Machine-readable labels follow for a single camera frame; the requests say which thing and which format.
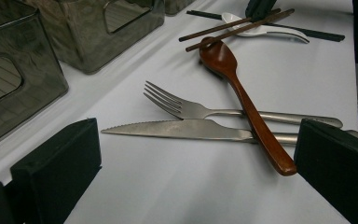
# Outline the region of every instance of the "silver fork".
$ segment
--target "silver fork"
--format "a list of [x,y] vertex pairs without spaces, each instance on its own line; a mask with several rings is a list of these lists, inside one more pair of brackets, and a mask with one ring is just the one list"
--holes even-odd
[[[244,116],[242,110],[209,109],[201,104],[181,99],[149,81],[146,81],[145,91],[147,93],[144,92],[144,95],[149,98],[149,100],[179,119],[205,119],[211,115]],[[339,119],[329,117],[263,111],[259,111],[259,114],[261,118],[265,120],[283,123],[300,124],[302,119],[312,119],[338,128],[342,127],[342,122]]]

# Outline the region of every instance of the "wooden spoon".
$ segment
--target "wooden spoon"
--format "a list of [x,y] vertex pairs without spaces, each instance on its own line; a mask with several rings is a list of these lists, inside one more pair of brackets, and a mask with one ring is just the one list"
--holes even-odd
[[261,119],[252,100],[238,80],[236,73],[237,60],[228,46],[219,40],[206,47],[202,47],[200,48],[200,59],[207,68],[225,78],[234,89],[241,101],[243,112],[248,117],[255,137],[267,152],[268,158],[275,170],[281,175],[294,175],[296,173],[295,163],[278,143],[264,120]]

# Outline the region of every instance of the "chopsticks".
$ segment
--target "chopsticks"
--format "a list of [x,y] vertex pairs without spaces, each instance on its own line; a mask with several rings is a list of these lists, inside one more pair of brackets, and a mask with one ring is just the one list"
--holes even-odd
[[[212,44],[213,42],[216,42],[218,40],[221,40],[221,39],[224,39],[224,38],[227,38],[229,36],[232,36],[232,35],[236,35],[236,34],[239,34],[243,31],[247,31],[247,30],[250,30],[252,28],[255,28],[257,26],[260,26],[262,24],[265,24],[265,23],[268,23],[268,22],[272,22],[272,21],[276,21],[277,19],[282,19],[282,18],[285,18],[285,17],[288,17],[290,14],[292,14],[293,12],[295,12],[294,9],[288,9],[284,12],[280,12],[280,13],[277,13],[277,14],[273,14],[273,15],[269,15],[267,16],[264,20],[262,21],[257,21],[257,22],[254,22],[252,24],[249,24],[249,25],[246,25],[246,26],[243,26],[239,29],[236,29],[234,31],[230,31],[230,32],[227,32],[225,34],[222,34],[222,35],[219,35],[219,36],[216,36],[216,37],[211,37],[207,40],[204,40],[202,42],[200,42],[199,44],[196,44],[196,45],[192,45],[190,47],[187,47],[186,48],[186,51],[187,52],[190,52],[191,50],[193,49],[199,49],[201,47],[204,47],[204,46],[207,46],[209,44]],[[247,18],[247,19],[242,19],[242,23],[246,22],[245,20],[251,20],[251,18]],[[234,25],[238,25],[237,23],[234,22],[231,22],[231,23],[228,23],[230,26],[234,26]]]
[[[190,10],[190,11],[187,12],[187,14],[193,15],[193,16],[200,16],[200,17],[204,17],[204,18],[209,18],[209,19],[220,20],[220,21],[222,20],[221,15],[214,14],[214,13],[209,13],[209,12]],[[340,42],[340,41],[345,39],[345,35],[336,35],[336,34],[331,34],[331,33],[325,33],[325,32],[320,32],[320,31],[303,29],[303,28],[299,28],[299,27],[279,25],[279,24],[275,24],[275,23],[267,23],[266,25],[297,30],[297,31],[303,33],[306,36],[313,37],[313,38],[318,38],[318,39],[323,39],[323,40],[330,40],[330,41]]]
[[[218,20],[222,20],[222,16],[217,15],[217,14],[212,14],[212,13],[208,13],[208,12],[200,12],[200,11],[192,11],[192,12],[195,13],[193,15],[197,14],[197,15],[202,15],[202,16],[213,16],[214,19],[217,18],[217,16],[219,16],[220,19],[218,19]],[[277,14],[279,12],[281,12],[281,9],[277,8],[277,9],[271,10],[269,15],[275,15],[275,14]],[[224,29],[227,29],[227,28],[235,26],[235,25],[246,23],[246,22],[250,21],[251,19],[252,18],[249,17],[249,18],[245,18],[245,19],[242,19],[242,20],[233,21],[233,22],[230,22],[230,23],[227,23],[227,24],[224,24],[224,25],[216,26],[216,27],[211,28],[211,29],[200,31],[200,32],[197,32],[197,33],[192,34],[192,35],[182,36],[182,37],[179,38],[179,41],[182,42],[182,41],[186,41],[186,40],[196,38],[196,37],[199,37],[199,36],[202,36],[202,35],[207,35],[207,34],[219,31],[219,30],[224,30]]]

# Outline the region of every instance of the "grey container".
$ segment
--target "grey container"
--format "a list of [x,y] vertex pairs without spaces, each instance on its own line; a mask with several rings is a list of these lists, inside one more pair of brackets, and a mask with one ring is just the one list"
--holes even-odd
[[38,11],[0,0],[0,138],[67,90]]
[[22,0],[38,7],[58,59],[86,74],[164,23],[163,0]]
[[165,14],[174,16],[196,0],[165,0]]

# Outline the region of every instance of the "table surface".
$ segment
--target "table surface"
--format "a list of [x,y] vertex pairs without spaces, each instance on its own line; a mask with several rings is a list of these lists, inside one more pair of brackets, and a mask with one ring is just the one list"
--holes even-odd
[[[144,97],[147,80],[210,108],[241,108],[230,86],[199,63],[198,51],[185,52],[202,37],[178,38],[222,24],[186,10],[243,17],[247,2],[197,0],[92,76],[62,63],[70,90],[0,142],[0,180],[8,183],[12,164],[73,122],[96,118],[101,130],[176,119]],[[351,1],[284,0],[275,7],[296,10],[279,24],[346,38],[310,38],[309,44],[271,36],[225,39],[256,108],[335,117],[343,129],[358,130]],[[249,129],[245,119],[210,119]],[[298,132],[297,125],[268,126]],[[255,144],[102,133],[100,142],[103,169],[65,223],[347,222],[303,177],[278,175]],[[293,157],[294,147],[285,150]]]

